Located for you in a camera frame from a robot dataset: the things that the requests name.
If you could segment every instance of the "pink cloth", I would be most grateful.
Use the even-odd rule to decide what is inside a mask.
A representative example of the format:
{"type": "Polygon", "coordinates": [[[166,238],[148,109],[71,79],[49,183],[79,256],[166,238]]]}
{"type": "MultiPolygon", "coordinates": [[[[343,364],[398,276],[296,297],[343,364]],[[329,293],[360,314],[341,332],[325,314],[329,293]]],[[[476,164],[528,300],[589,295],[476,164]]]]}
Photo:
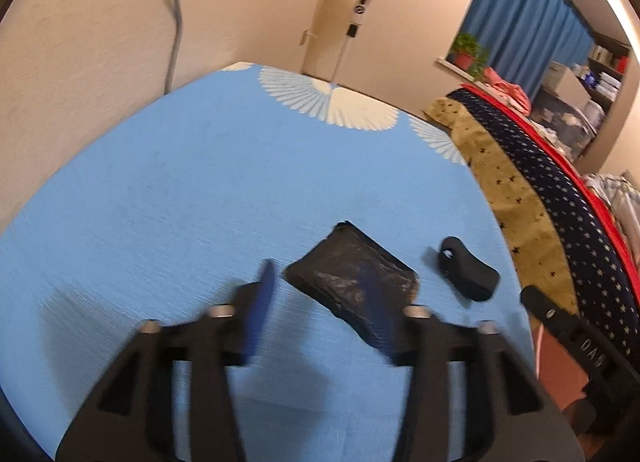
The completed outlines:
{"type": "Polygon", "coordinates": [[[484,69],[484,77],[487,78],[489,85],[513,99],[514,103],[520,108],[524,115],[528,116],[531,113],[529,96],[525,94],[520,85],[515,85],[503,80],[491,67],[484,69]]]}

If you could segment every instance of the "curtain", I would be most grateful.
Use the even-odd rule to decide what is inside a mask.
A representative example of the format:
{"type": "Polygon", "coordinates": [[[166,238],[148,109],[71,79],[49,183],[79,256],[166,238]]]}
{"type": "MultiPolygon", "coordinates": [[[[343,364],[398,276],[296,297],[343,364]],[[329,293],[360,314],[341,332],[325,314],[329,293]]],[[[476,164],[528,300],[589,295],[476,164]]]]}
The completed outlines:
{"type": "Polygon", "coordinates": [[[591,29],[569,0],[473,0],[461,32],[489,52],[487,65],[532,99],[549,62],[584,64],[591,29]]]}

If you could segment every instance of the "blue tablecloth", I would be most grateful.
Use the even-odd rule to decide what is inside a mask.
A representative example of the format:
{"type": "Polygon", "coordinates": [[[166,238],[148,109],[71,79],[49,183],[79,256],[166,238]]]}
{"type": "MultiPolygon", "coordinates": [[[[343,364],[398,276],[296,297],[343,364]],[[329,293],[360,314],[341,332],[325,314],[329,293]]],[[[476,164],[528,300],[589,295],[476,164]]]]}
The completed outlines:
{"type": "MultiPolygon", "coordinates": [[[[418,272],[418,303],[461,325],[493,319],[532,360],[508,249],[448,136],[347,89],[240,64],[126,119],[20,211],[0,240],[0,385],[53,455],[140,320],[190,320],[262,259],[283,268],[342,220],[418,272]],[[490,301],[462,301],[439,275],[448,235],[501,273],[490,301]]],[[[249,460],[390,460],[408,370],[286,282],[254,365],[231,373],[249,460]]]]}

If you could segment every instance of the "gray cable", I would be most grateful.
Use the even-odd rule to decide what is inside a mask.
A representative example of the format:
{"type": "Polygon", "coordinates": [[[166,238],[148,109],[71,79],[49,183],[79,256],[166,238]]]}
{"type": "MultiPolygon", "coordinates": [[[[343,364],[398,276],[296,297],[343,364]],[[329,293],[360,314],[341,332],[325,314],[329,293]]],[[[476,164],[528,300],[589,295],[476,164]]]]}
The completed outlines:
{"type": "Polygon", "coordinates": [[[171,57],[169,65],[166,69],[166,78],[164,80],[164,94],[171,92],[174,83],[175,64],[178,61],[178,52],[180,51],[180,43],[182,41],[182,9],[180,8],[180,0],[174,0],[174,18],[175,18],[175,38],[174,46],[171,49],[171,57]]]}

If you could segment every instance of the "metal bolt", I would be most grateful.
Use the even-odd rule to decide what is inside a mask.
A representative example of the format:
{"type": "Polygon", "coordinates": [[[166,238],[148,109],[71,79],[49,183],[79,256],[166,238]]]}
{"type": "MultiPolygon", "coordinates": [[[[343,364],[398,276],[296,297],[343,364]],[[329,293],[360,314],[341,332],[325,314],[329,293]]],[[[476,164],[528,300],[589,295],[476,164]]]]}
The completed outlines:
{"type": "Polygon", "coordinates": [[[138,330],[140,330],[143,334],[157,334],[162,327],[155,319],[148,319],[147,321],[143,321],[138,330]]]}
{"type": "Polygon", "coordinates": [[[407,305],[402,309],[406,317],[431,317],[431,309],[428,309],[424,305],[407,305]]]}
{"type": "Polygon", "coordinates": [[[236,308],[233,305],[214,305],[207,309],[210,317],[231,317],[235,313],[236,308]]]}
{"type": "Polygon", "coordinates": [[[481,321],[478,323],[478,331],[481,334],[497,334],[498,328],[495,326],[495,321],[481,321]]]}

